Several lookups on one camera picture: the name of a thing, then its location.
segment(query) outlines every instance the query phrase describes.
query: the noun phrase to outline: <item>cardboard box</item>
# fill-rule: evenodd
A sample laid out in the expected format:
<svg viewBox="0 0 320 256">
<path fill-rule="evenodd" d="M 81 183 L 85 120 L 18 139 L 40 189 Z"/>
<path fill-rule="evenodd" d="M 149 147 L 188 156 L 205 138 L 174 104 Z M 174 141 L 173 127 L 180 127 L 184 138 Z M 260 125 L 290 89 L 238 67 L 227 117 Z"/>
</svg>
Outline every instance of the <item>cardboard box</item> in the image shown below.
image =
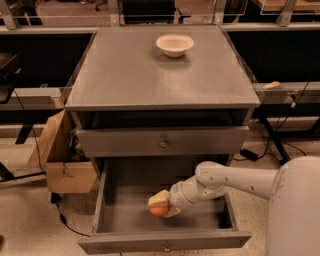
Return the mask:
<svg viewBox="0 0 320 256">
<path fill-rule="evenodd" d="M 89 193 L 96 179 L 91 162 L 47 163 L 47 184 L 50 192 Z"/>
<path fill-rule="evenodd" d="M 39 168 L 39 163 L 44 166 L 50 192 L 88 193 L 97 177 L 91 162 L 70 162 L 69 132 L 73 128 L 72 118 L 65 110 L 48 118 L 38 148 L 35 147 L 26 165 L 26 168 Z"/>
</svg>

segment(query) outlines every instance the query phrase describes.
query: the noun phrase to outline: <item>open drawer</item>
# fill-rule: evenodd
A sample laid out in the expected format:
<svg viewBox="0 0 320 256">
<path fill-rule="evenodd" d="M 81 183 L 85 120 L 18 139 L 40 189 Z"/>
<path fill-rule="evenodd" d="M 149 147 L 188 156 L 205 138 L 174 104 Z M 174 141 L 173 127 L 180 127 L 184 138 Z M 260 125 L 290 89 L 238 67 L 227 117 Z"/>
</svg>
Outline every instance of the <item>open drawer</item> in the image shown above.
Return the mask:
<svg viewBox="0 0 320 256">
<path fill-rule="evenodd" d="M 179 157 L 106 159 L 93 234 L 79 245 L 88 254 L 242 247 L 251 235 L 237 229 L 228 195 L 168 219 L 149 212 L 149 197 L 193 175 L 194 165 Z"/>
</svg>

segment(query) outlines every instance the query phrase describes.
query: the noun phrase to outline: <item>gray cabinet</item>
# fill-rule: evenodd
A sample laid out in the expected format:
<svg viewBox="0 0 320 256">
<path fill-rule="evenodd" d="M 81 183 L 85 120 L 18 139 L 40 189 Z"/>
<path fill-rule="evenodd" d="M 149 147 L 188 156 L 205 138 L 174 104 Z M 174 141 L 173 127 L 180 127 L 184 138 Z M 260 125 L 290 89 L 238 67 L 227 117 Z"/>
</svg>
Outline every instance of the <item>gray cabinet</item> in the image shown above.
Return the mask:
<svg viewBox="0 0 320 256">
<path fill-rule="evenodd" d="M 171 59 L 167 33 L 195 47 Z M 241 247 L 228 195 L 163 219 L 150 196 L 193 175 L 204 160 L 228 164 L 259 100 L 215 26 L 101 28 L 66 104 L 100 176 L 89 254 Z"/>
</svg>

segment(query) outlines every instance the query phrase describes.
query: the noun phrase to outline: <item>drawer handle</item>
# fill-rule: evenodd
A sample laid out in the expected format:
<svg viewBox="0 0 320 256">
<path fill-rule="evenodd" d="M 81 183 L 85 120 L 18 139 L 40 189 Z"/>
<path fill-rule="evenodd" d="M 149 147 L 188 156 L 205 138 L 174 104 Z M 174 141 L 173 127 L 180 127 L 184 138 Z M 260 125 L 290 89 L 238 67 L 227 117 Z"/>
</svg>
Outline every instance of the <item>drawer handle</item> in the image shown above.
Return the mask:
<svg viewBox="0 0 320 256">
<path fill-rule="evenodd" d="M 160 141 L 160 147 L 166 148 L 166 147 L 168 147 L 168 146 L 169 146 L 169 142 L 166 141 L 166 140 L 164 140 L 164 139 L 161 139 L 161 141 Z"/>
</svg>

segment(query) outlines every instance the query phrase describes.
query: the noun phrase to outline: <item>black chair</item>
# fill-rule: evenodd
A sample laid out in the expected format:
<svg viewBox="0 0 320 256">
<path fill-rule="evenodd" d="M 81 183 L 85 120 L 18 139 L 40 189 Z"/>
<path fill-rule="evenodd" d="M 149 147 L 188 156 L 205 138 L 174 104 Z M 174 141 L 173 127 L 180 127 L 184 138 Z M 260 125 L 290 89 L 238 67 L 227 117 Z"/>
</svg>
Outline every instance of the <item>black chair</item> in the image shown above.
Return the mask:
<svg viewBox="0 0 320 256">
<path fill-rule="evenodd" d="M 191 17 L 188 9 L 175 7 L 174 0 L 122 0 L 122 14 L 125 24 L 174 22 L 175 12 L 179 14 L 179 23 Z"/>
<path fill-rule="evenodd" d="M 17 55 L 0 53 L 0 104 L 6 104 L 14 90 L 19 70 Z"/>
</svg>

